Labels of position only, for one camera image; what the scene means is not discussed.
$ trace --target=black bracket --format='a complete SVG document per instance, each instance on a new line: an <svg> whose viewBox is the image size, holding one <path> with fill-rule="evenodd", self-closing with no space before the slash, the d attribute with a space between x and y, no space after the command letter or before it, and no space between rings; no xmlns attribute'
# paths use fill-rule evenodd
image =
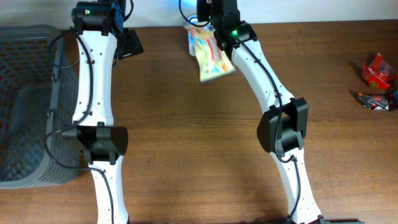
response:
<svg viewBox="0 0 398 224"><path fill-rule="evenodd" d="M275 139L279 110L280 108L271 106L270 110L262 115L257 128L257 137L262 148L268 153L275 152L275 141L277 141L277 153L280 157L284 157L285 152L297 147L303 148L307 132L308 105L304 98L298 100L292 98L289 104L282 107L287 116L282 118Z"/></svg>
<svg viewBox="0 0 398 224"><path fill-rule="evenodd" d="M119 60L144 53L144 48L135 30L124 28L123 39L125 41L123 48L118 48L115 52L115 57Z"/></svg>
<svg viewBox="0 0 398 224"><path fill-rule="evenodd" d="M245 42L257 40L257 35L245 21L241 21L236 0L197 0L197 16L199 22L211 20L215 28L218 47L231 58L234 48L239 46L236 39Z"/></svg>
<svg viewBox="0 0 398 224"><path fill-rule="evenodd" d="M325 221L324 217L319 215L318 220L311 222L309 224L365 224L365 222L361 222L358 220L346 220L346 221Z"/></svg>
<svg viewBox="0 0 398 224"><path fill-rule="evenodd" d="M78 2L72 10L72 21L79 35L93 30L117 37L123 33L124 13L115 2Z"/></svg>
<svg viewBox="0 0 398 224"><path fill-rule="evenodd" d="M125 155L128 144L128 133L122 127L104 127L99 123L97 127L78 126L62 133L75 149L81 151L85 161L109 161L115 165L119 156Z"/></svg>

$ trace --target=white wall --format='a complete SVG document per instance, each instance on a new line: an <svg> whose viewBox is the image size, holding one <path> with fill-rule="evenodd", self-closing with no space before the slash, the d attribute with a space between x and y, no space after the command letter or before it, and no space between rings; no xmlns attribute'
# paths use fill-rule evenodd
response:
<svg viewBox="0 0 398 224"><path fill-rule="evenodd" d="M51 24L65 29L72 25L70 13L78 1L0 0L0 26ZM134 4L125 27L182 24L178 0ZM187 15L195 12L195 4L196 0L183 0ZM238 4L242 19L250 23L398 19L398 0L238 0Z"/></svg>

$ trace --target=colorful snack package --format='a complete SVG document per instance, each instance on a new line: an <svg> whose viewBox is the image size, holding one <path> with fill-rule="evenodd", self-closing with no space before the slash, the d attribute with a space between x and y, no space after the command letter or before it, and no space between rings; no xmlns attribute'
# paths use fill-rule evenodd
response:
<svg viewBox="0 0 398 224"><path fill-rule="evenodd" d="M191 54L196 55L200 67L200 82L206 83L236 71L227 54L217 46L214 33L205 27L185 27L189 33Z"/></svg>
<svg viewBox="0 0 398 224"><path fill-rule="evenodd" d="M362 77L370 86L386 90L390 87L389 81L398 79L398 72L383 59L381 54L377 54L370 66L365 64Z"/></svg>
<svg viewBox="0 0 398 224"><path fill-rule="evenodd" d="M374 96L358 93L358 99L370 110L393 111L397 109L398 91Z"/></svg>

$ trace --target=red candy wrapper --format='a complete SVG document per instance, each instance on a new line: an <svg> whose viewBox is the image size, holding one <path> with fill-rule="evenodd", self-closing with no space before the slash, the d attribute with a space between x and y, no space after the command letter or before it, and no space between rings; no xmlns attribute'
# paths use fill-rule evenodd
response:
<svg viewBox="0 0 398 224"><path fill-rule="evenodd" d="M398 73L383 59L381 54L377 54L370 66L365 64L362 77L370 86L386 90L390 87L388 82L398 79Z"/></svg>

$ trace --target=black joint housing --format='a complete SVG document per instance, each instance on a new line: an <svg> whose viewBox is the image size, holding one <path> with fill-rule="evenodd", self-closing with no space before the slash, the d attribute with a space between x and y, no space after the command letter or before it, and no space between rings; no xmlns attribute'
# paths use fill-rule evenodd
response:
<svg viewBox="0 0 398 224"><path fill-rule="evenodd" d="M233 49L239 46L236 39L242 42L257 40L252 27L241 21L237 0L197 0L197 16L199 22L211 20L216 29L218 47L225 51L229 58Z"/></svg>
<svg viewBox="0 0 398 224"><path fill-rule="evenodd" d="M279 126L277 139L275 129L282 110L287 116L282 118ZM304 138L307 133L308 104L304 98L298 100L291 99L291 102L282 108L271 106L270 110L262 115L260 124L257 128L257 137L262 148L270 153L275 152L275 141L277 141L277 152L281 157L285 153L295 149L303 148Z"/></svg>
<svg viewBox="0 0 398 224"><path fill-rule="evenodd" d="M78 2L72 10L72 21L80 35L84 30L93 30L117 36L123 32L124 11L114 1Z"/></svg>
<svg viewBox="0 0 398 224"><path fill-rule="evenodd" d="M119 156L125 155L128 144L126 128L105 127L99 123L97 127L78 126L62 133L75 149L81 151L85 161L109 161L115 165Z"/></svg>

